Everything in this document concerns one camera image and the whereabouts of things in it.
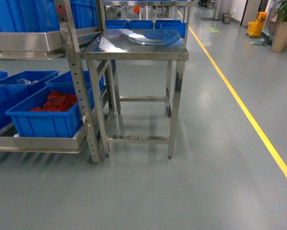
plant pot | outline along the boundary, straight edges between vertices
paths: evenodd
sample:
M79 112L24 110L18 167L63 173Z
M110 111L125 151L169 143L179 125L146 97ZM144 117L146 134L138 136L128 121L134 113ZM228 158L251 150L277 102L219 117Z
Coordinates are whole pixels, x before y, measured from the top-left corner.
M271 51L283 53L287 48L287 22L282 22L277 25L276 34L274 36Z

metal shelf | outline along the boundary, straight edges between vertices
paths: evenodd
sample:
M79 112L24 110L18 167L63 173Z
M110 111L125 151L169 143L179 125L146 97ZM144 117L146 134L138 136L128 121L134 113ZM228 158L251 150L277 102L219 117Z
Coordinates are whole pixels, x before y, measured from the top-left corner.
M93 41L98 28L77 29L79 46ZM60 31L47 33L0 32L0 59L54 59L66 54Z
M102 100L104 107L108 101L106 89L102 93ZM98 130L95 109L92 110L92 118L95 130ZM86 142L87 128L82 125L73 138L15 138L13 135L16 133L13 123L0 130L0 151L79 153Z

green floor marking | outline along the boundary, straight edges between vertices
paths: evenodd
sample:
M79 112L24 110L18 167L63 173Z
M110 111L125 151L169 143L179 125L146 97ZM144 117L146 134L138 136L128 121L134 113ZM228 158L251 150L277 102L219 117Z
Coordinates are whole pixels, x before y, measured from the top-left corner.
M220 33L220 31L217 30L215 27L208 27L208 30L209 30L211 33Z

potted plant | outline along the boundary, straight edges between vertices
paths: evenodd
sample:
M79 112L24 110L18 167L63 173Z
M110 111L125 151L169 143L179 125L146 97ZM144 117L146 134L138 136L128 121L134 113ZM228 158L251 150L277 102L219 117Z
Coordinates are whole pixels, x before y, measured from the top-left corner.
M274 14L277 16L277 27L271 51L282 53L287 48L287 0L281 0L279 4Z

yellow floor line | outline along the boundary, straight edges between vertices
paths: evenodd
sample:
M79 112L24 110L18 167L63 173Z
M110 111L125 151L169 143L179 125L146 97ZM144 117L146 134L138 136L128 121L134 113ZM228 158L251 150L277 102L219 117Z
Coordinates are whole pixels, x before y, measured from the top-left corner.
M232 85L229 83L229 81L227 80L227 78L225 77L225 75L222 73L222 71L220 70L220 68L218 67L218 65L216 64L216 62L214 61L214 59L211 57L211 55L208 53L208 51L206 50L206 48L204 47L203 43L200 41L200 39L196 36L196 34L194 33L193 29L189 26L189 30L190 32L193 34L193 36L195 37L195 39L197 40L197 42L200 44L201 48L203 49L203 51L205 52L205 54L207 55L207 57L209 58L210 62L212 63L212 65L214 66L214 68L216 69L216 71L218 72L218 74L220 75L220 77L222 78L222 80L224 81L224 83L226 84L226 86L228 87L228 89L230 90L231 94L233 95L233 97L235 98L235 100L237 101L238 105L240 106L240 108L242 109L242 111L244 112L244 114L247 116L247 118L249 119L250 123L252 124L252 126L254 127L254 129L256 130L257 134L259 135L259 137L261 138L261 140L263 141L264 145L267 147L267 149L269 150L269 152L271 153L272 157L274 158L274 160L276 161L277 165L279 166L279 168L282 170L282 172L284 173L285 177L287 178L287 165L285 164L285 162L282 160L282 158L280 157L280 155L277 153L276 149L274 148L274 146L272 145L272 143L269 141L268 137L265 135L265 133L263 132L263 130L260 128L260 126L258 125L258 123L255 121L254 117L251 115L250 111L247 109L247 107L244 105L244 103L242 102L242 100L240 99L240 97L238 96L238 94L236 93L236 91L234 90L234 88L232 87Z

